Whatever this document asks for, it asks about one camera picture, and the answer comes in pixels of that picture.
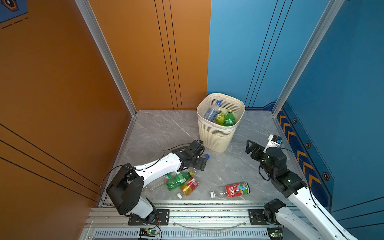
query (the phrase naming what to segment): gray marble surface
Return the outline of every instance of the gray marble surface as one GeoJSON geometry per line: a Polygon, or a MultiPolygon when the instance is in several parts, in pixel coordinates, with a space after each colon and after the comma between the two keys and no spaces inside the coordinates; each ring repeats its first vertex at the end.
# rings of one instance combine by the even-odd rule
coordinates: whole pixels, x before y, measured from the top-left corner
{"type": "MultiPolygon", "coordinates": [[[[190,169],[199,181],[199,186],[183,200],[211,200],[209,192],[238,182],[247,182],[250,194],[228,200],[250,200],[268,202],[278,198],[288,201],[270,181],[265,181],[258,173],[259,163],[245,153],[246,141],[252,140],[266,145],[268,136],[275,134],[285,137],[276,126],[269,111],[246,111],[225,152],[217,153],[206,149],[210,159],[204,171],[190,169]]],[[[131,163],[132,166],[145,164],[163,155],[163,149],[179,144],[191,143],[199,139],[196,111],[139,111],[132,134],[118,165],[131,163]]],[[[301,175],[296,159],[287,154],[288,168],[301,175]]],[[[168,191],[165,185],[150,191],[143,189],[142,196],[151,200],[179,200],[178,190],[168,191]]]]}

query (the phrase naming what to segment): orange wall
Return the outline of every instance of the orange wall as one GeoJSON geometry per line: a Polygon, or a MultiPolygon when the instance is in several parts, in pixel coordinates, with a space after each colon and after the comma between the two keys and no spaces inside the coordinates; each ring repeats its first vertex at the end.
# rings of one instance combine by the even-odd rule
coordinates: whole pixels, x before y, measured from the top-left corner
{"type": "MultiPolygon", "coordinates": [[[[0,28],[0,123],[100,184],[131,116],[92,35],[73,0],[19,18],[0,28]]],[[[0,157],[78,193],[0,159],[2,238],[77,239],[99,187],[1,125],[0,140],[0,157]]]]}
{"type": "Polygon", "coordinates": [[[137,110],[192,110],[207,93],[209,0],[103,0],[92,9],[137,110]]]}

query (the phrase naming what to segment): robotic arm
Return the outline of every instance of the robotic arm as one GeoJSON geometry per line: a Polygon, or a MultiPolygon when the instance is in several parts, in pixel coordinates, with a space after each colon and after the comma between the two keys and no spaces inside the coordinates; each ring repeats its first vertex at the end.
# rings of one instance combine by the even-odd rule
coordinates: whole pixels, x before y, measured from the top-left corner
{"type": "Polygon", "coordinates": [[[248,140],[245,152],[252,152],[251,158],[260,163],[273,186],[295,204],[318,231],[300,220],[279,199],[264,205],[266,220],[288,227],[301,240],[357,240],[312,196],[305,182],[287,169],[286,155],[280,149],[282,143],[281,137],[271,134],[266,147],[248,140]]]}
{"type": "Polygon", "coordinates": [[[140,196],[142,189],[169,172],[181,171],[188,167],[203,171],[207,159],[200,156],[204,150],[203,142],[195,140],[189,146],[174,149],[156,161],[135,167],[127,163],[119,169],[106,192],[119,214],[131,212],[144,222],[152,223],[156,217],[156,208],[148,198],[140,196]]]}

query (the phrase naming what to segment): trash bin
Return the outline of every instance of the trash bin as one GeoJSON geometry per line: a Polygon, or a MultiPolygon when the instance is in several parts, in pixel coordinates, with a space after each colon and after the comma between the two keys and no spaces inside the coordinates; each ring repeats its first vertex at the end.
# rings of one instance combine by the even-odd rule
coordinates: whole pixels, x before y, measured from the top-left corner
{"type": "Polygon", "coordinates": [[[212,93],[204,98],[197,107],[200,140],[203,141],[204,146],[215,152],[224,152],[231,143],[233,134],[235,133],[244,112],[244,103],[231,96],[221,93],[212,93]],[[205,112],[212,104],[215,104],[217,100],[221,102],[222,108],[233,110],[233,115],[236,120],[235,125],[224,127],[204,118],[205,112]]]}

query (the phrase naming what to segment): basket rim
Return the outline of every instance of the basket rim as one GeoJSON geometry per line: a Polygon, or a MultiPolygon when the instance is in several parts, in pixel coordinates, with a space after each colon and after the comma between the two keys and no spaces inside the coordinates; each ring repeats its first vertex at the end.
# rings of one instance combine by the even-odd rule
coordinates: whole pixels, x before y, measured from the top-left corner
{"type": "Polygon", "coordinates": [[[245,105],[242,101],[240,101],[239,99],[237,98],[234,98],[234,97],[231,97],[231,96],[228,96],[228,95],[225,95],[223,93],[211,93],[209,95],[207,95],[201,102],[200,104],[197,106],[197,109],[196,109],[196,112],[197,112],[197,117],[198,119],[205,125],[208,125],[208,126],[211,126],[213,128],[216,128],[217,130],[220,129],[220,130],[224,130],[225,132],[229,131],[229,130],[232,130],[232,129],[235,129],[237,128],[239,122],[241,121],[241,119],[243,118],[244,116],[244,113],[245,113],[245,105]],[[208,120],[206,120],[204,117],[200,116],[199,112],[198,112],[198,109],[200,108],[201,104],[209,97],[211,96],[225,96],[225,97],[228,97],[228,98],[231,98],[231,100],[233,100],[234,102],[237,102],[238,104],[242,105],[244,107],[244,111],[242,112],[239,120],[237,121],[237,123],[235,123],[235,125],[233,126],[229,126],[229,127],[225,127],[225,126],[221,126],[219,124],[216,124],[214,122],[210,122],[208,120]]]}

